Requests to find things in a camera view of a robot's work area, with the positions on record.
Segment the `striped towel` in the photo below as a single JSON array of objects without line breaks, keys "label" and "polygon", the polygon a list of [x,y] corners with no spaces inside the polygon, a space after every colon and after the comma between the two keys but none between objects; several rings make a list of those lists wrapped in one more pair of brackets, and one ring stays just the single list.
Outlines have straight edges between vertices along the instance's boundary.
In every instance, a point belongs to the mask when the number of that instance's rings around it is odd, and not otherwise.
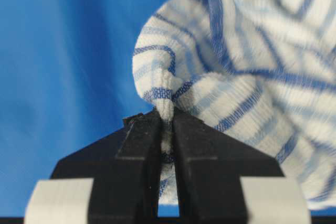
[{"label": "striped towel", "polygon": [[177,204],[177,106],[275,157],[310,209],[336,206],[335,15],[336,0],[168,0],[153,14],[133,76],[165,122],[161,204]]}]

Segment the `blue background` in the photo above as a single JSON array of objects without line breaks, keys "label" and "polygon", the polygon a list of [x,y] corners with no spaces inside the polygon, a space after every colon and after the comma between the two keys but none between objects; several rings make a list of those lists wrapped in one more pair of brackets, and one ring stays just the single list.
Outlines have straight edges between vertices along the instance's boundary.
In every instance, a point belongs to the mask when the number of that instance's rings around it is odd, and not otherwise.
[{"label": "blue background", "polygon": [[0,0],[0,216],[23,216],[60,158],[151,109],[132,53],[164,1]]}]

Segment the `white tape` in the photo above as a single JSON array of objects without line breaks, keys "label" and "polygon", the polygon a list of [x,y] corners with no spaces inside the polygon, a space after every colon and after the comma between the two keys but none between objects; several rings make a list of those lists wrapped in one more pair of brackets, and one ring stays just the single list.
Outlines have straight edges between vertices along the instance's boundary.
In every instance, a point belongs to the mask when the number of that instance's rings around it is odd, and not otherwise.
[{"label": "white tape", "polygon": [[241,177],[248,224],[310,224],[301,189],[285,177]]},{"label": "white tape", "polygon": [[25,224],[87,224],[93,178],[40,180],[25,214]]}]

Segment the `wrinkled fabric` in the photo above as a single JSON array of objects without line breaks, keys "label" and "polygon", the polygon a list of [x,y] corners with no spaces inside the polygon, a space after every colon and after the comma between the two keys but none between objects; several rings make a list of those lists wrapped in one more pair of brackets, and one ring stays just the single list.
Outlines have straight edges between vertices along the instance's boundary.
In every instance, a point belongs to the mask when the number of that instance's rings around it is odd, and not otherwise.
[{"label": "wrinkled fabric", "polygon": [[[177,106],[276,158],[310,209],[336,206],[335,15],[336,0],[169,0],[138,37],[136,90],[167,132]],[[170,160],[159,202],[177,203],[174,176]]]}]

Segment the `cloth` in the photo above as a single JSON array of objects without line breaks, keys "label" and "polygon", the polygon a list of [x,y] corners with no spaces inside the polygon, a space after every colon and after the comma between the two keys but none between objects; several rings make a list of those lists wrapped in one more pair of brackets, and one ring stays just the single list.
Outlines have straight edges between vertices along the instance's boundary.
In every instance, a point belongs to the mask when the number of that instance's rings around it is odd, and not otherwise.
[{"label": "cloth", "polygon": [[[273,157],[310,209],[336,206],[336,0],[169,0],[144,25],[135,87]],[[177,203],[164,165],[160,203]]]}]

